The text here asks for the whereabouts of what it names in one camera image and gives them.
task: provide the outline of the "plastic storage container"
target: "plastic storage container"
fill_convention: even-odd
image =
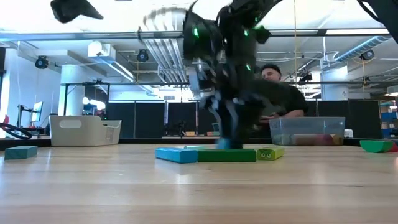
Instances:
[[[269,121],[272,143],[280,146],[341,146],[344,117],[281,118]]]
[[[52,146],[107,146],[119,142],[122,121],[98,116],[50,116]]]

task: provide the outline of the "white bin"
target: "white bin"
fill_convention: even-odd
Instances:
[[[107,146],[119,142],[122,121],[98,116],[50,116],[52,146]]]

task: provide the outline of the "wooden table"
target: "wooden table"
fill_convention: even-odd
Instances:
[[[398,154],[287,147],[273,162],[180,165],[155,147],[0,158],[0,223],[398,223]]]

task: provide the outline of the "monitor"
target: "monitor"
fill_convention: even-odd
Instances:
[[[32,122],[40,121],[42,115],[43,101],[35,103],[32,109]]]

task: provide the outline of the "green led light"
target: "green led light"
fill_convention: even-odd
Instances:
[[[199,37],[198,28],[193,29],[193,35],[195,35],[196,37]]]

